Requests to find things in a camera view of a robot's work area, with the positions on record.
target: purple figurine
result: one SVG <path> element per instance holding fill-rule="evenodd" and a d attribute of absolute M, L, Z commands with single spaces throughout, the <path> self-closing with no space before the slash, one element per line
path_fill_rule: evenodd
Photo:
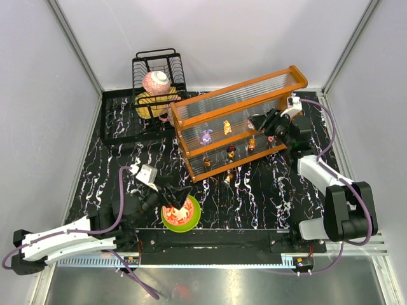
<path fill-rule="evenodd" d="M 200 143 L 203 146 L 206 146 L 208 144 L 210 144 L 210 142 L 212 141 L 212 139 L 210 138 L 210 132 L 213 132 L 212 129 L 208 129 L 208 130 L 204 130 L 202 132 L 201 138 L 200 138 Z"/>

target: metal floor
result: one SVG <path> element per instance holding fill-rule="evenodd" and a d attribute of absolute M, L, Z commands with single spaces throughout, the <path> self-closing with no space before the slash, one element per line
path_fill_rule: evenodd
<path fill-rule="evenodd" d="M 315 269 L 329 264 L 315 258 Z M 114 269 L 57 267 L 47 305 L 176 304 L 385 304 L 367 256 L 342 257 L 324 274 L 288 276 L 260 269 L 139 269 L 141 280 L 160 291 L 150 297 Z"/>

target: small toy figure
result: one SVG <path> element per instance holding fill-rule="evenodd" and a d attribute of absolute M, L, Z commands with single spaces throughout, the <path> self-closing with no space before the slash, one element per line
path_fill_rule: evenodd
<path fill-rule="evenodd" d="M 201 139 L 200 139 L 201 145 L 206 146 L 206 145 L 210 144 L 210 142 L 212 141 L 212 139 L 210 138 L 211 132 L 213 132 L 212 129 L 202 131 L 202 135 L 201 135 Z"/>
<path fill-rule="evenodd" d="M 225 135 L 231 132 L 231 125 L 228 120 L 223 121 L 223 131 Z"/>
<path fill-rule="evenodd" d="M 268 137 L 267 138 L 267 144 L 269 146 L 274 146 L 275 145 L 275 137 Z"/>
<path fill-rule="evenodd" d="M 226 152 L 228 153 L 229 160 L 233 161 L 233 158 L 235 157 L 235 151 L 236 147 L 231 145 L 226 149 Z"/>
<path fill-rule="evenodd" d="M 205 159 L 203 159 L 203 165 L 206 168 L 209 168 L 212 162 L 210 162 L 210 159 L 208 157 L 205 157 Z"/>
<path fill-rule="evenodd" d="M 224 179 L 223 183 L 225 183 L 227 186 L 230 185 L 230 181 L 233 179 L 233 174 L 229 173 L 226 178 Z"/>
<path fill-rule="evenodd" d="M 253 126 L 252 122 L 250 122 L 249 119 L 247 120 L 247 127 L 249 127 L 250 129 L 256 129 L 256 128 Z"/>
<path fill-rule="evenodd" d="M 248 150 L 250 153 L 252 153 L 255 147 L 256 147 L 256 140 L 250 139 L 250 140 L 249 140 L 249 147 L 247 148 L 247 150 Z"/>

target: green bowl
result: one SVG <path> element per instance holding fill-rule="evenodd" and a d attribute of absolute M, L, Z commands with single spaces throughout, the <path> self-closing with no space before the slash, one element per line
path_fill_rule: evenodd
<path fill-rule="evenodd" d="M 194 197 L 191 195 L 188 195 L 188 198 L 192 201 L 193 208 L 194 208 L 194 213 L 192 215 L 192 218 L 190 221 L 188 221 L 185 224 L 182 224 L 180 226 L 170 224 L 167 220 L 164 218 L 164 207 L 161 209 L 161 220 L 163 221 L 164 225 L 170 229 L 172 232 L 176 233 L 185 233 L 189 230 L 192 230 L 199 222 L 199 219 L 201 218 L 201 208 L 199 206 L 198 200 L 196 200 Z"/>

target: gray wall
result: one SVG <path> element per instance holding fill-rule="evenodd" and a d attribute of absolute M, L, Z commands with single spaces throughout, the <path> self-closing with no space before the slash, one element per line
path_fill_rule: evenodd
<path fill-rule="evenodd" d="M 59 226 L 97 94 L 44 0 L 0 1 L 0 256 L 14 230 Z M 0 270 L 1 304 L 35 278 Z"/>
<path fill-rule="evenodd" d="M 322 86 L 369 0 L 59 0 L 106 90 L 130 88 L 138 51 L 176 48 L 190 90 L 297 65 Z"/>
<path fill-rule="evenodd" d="M 407 1 L 378 8 L 328 93 L 356 179 L 373 188 L 380 229 L 407 297 Z"/>

